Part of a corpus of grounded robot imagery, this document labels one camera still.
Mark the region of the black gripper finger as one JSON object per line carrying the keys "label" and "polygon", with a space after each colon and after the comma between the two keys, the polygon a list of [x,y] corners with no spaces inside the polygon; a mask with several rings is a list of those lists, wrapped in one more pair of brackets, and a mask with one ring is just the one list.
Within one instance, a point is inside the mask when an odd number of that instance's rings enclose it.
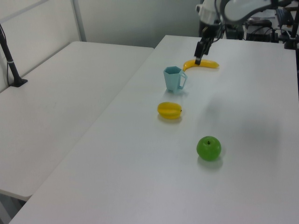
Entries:
{"label": "black gripper finger", "polygon": [[211,45],[213,44],[213,38],[207,38],[205,40],[204,55],[208,55]]}
{"label": "black gripper finger", "polygon": [[196,50],[194,53],[196,65],[200,65],[203,54],[204,54],[204,43],[200,41],[197,43]]}

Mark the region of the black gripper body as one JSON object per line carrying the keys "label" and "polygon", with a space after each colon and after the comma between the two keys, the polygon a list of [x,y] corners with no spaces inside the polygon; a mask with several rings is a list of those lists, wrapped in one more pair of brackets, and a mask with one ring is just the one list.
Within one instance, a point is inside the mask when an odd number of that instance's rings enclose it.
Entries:
{"label": "black gripper body", "polygon": [[220,23],[207,24],[203,21],[199,23],[199,36],[206,42],[213,43],[215,39],[218,38],[220,32]]}

